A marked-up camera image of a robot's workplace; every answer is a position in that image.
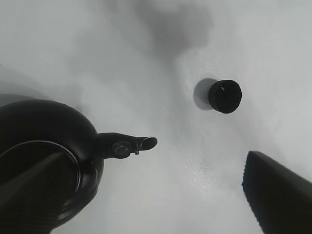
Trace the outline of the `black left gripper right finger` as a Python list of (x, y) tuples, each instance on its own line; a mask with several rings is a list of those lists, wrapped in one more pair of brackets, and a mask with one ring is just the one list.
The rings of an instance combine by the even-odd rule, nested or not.
[(248, 152), (242, 188), (265, 234), (312, 232), (312, 184), (269, 156)]

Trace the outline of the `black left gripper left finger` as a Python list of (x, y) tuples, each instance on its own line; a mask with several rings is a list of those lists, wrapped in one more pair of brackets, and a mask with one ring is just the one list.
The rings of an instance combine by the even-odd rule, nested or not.
[(64, 156), (53, 153), (0, 187), (2, 234), (49, 234), (64, 204)]

